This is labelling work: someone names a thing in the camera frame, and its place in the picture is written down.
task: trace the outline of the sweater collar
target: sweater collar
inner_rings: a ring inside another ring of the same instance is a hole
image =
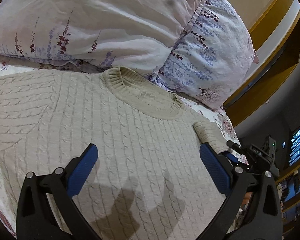
[[[173,120],[183,112],[184,104],[176,94],[159,88],[129,68],[108,69],[103,78],[112,94],[146,115]]]

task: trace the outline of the bolt head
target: bolt head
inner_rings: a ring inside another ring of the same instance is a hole
[[[265,175],[267,178],[271,178],[271,176],[272,176],[270,171],[265,171]]]
[[[33,175],[34,175],[34,173],[32,171],[30,171],[30,172],[27,173],[26,177],[28,179],[31,179],[33,177]]]
[[[235,171],[236,173],[243,173],[243,168],[241,168],[241,167],[239,167],[239,166],[236,166],[236,167],[234,168],[234,171]]]
[[[57,174],[57,175],[60,175],[61,173],[63,173],[63,168],[59,167],[59,168],[56,168],[54,170],[54,173]]]

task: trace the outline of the bed sheet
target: bed sheet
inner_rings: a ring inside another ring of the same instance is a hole
[[[40,71],[40,69],[58,69],[63,71],[75,71],[80,72],[75,65],[69,63],[62,67],[55,67],[48,64],[33,63],[23,59],[10,58],[5,56],[0,56],[0,76],[22,73],[27,71]],[[233,129],[232,123],[228,116],[224,114],[217,113],[206,108],[202,103],[196,101],[193,98],[187,96],[180,96],[184,104],[196,112],[202,114],[208,118],[211,122],[216,122],[217,126],[220,128],[222,135],[226,140],[232,140],[239,143],[236,133]],[[247,163],[245,156],[239,155],[236,152],[233,154],[239,159],[239,161]],[[0,169],[0,219],[6,228],[11,232],[11,234],[16,237],[16,218],[12,215],[8,205],[8,199],[6,192],[4,190],[2,172]]]

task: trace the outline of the pillow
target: pillow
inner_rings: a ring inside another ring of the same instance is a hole
[[[3,0],[0,54],[56,66],[88,61],[151,73],[205,0]]]
[[[247,28],[227,0],[206,0],[194,26],[149,79],[220,109],[257,61]]]

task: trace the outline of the sweater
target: sweater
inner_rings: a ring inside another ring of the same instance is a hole
[[[224,201],[199,156],[199,121],[178,96],[124,67],[0,77],[9,206],[16,214],[27,172],[49,174],[94,143],[98,161],[73,200],[103,240],[194,240]]]

